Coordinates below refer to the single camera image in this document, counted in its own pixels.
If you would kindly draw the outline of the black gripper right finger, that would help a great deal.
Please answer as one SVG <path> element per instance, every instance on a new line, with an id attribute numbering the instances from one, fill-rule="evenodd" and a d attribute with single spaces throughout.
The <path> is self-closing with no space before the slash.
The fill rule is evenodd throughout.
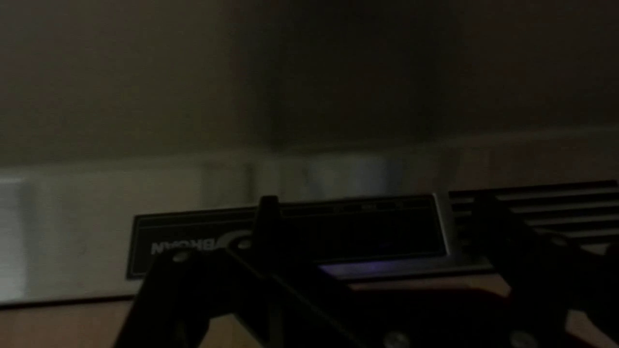
<path id="1" fill-rule="evenodd" d="M 512 290 L 533 284 L 537 236 L 491 195 L 473 197 L 471 240 Z"/>

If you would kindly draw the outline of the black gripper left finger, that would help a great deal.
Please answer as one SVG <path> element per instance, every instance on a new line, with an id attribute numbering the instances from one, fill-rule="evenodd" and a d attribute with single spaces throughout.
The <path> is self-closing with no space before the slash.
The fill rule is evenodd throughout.
<path id="1" fill-rule="evenodd" d="M 253 230 L 255 248 L 262 253 L 278 252 L 280 242 L 280 203 L 276 195 L 264 195 L 259 201 L 257 221 Z"/>

